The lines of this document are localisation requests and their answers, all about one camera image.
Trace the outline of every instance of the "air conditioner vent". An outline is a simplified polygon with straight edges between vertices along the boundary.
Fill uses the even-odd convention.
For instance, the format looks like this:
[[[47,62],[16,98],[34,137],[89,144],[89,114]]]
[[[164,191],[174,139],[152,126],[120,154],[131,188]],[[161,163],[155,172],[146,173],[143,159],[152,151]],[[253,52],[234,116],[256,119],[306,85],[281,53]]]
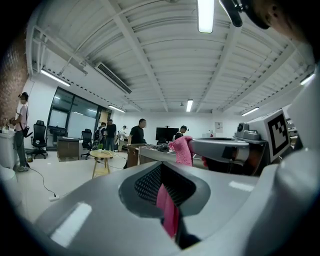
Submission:
[[[128,86],[125,85],[111,70],[109,70],[102,62],[100,62],[95,69],[103,74],[106,78],[111,80],[116,86],[128,94],[132,93]]]

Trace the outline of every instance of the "white floor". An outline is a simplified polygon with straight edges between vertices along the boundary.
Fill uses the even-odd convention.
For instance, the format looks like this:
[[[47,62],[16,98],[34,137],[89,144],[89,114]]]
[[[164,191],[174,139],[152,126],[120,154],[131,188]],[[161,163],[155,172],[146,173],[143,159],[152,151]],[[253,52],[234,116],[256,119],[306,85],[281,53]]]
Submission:
[[[115,153],[113,159],[108,163],[111,172],[121,171],[125,166],[127,153]],[[103,161],[98,163],[97,168],[103,168]],[[46,159],[34,159],[29,163],[30,167],[44,177],[44,184],[60,197],[78,188],[92,178],[95,160],[90,156],[87,160],[70,160],[59,162],[57,152],[48,152]],[[45,209],[54,204],[49,197],[52,192],[47,191],[43,186],[43,178],[40,174],[30,169],[27,172],[16,172],[18,183],[22,192],[22,204],[19,212],[32,223],[43,213]]]

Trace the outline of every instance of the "glass wall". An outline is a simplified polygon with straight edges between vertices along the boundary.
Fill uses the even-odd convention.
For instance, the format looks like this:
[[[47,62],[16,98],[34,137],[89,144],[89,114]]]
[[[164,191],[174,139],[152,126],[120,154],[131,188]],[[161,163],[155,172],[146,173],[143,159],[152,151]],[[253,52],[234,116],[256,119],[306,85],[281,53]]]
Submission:
[[[93,135],[101,116],[107,122],[110,115],[111,110],[58,88],[48,117],[47,150],[56,150],[59,136],[81,139],[85,129],[90,129]]]
[[[74,95],[58,88],[52,100],[46,129],[47,148],[57,147],[57,137],[67,135],[67,120]]]
[[[95,132],[97,112],[98,105],[75,97],[68,122],[68,137],[80,139],[81,133],[85,129],[90,129],[93,134]]]

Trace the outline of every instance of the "shoe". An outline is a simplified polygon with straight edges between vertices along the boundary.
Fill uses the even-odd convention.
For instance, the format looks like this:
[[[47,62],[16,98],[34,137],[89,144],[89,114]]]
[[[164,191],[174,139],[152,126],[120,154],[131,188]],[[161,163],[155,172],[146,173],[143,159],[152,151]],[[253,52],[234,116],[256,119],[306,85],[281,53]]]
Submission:
[[[19,172],[19,173],[27,172],[27,171],[29,171],[29,168],[26,167],[26,166],[19,166],[16,171]]]

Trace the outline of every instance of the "computer monitor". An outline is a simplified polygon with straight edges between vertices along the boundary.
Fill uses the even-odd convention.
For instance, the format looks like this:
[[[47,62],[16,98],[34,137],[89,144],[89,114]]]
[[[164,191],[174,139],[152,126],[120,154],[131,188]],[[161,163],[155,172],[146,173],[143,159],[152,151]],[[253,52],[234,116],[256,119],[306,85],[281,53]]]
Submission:
[[[171,142],[172,138],[179,131],[179,128],[165,128],[165,127],[157,127],[155,133],[155,139],[157,141],[166,140]]]

